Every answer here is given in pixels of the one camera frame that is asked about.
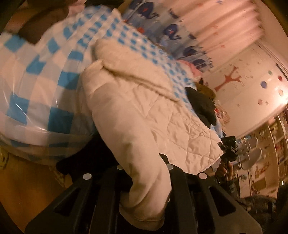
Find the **person right hand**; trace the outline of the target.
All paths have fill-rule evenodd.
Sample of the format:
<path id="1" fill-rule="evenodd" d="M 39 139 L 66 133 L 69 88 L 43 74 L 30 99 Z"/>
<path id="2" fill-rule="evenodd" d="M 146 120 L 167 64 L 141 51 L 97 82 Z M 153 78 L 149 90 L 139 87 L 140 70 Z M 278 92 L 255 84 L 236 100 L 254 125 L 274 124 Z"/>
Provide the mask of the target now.
<path id="1" fill-rule="evenodd" d="M 215 175 L 218 178 L 223 178 L 225 181 L 234 180 L 237 177 L 238 171 L 234 169 L 230 162 L 225 163 L 223 160 L 219 163 Z"/>

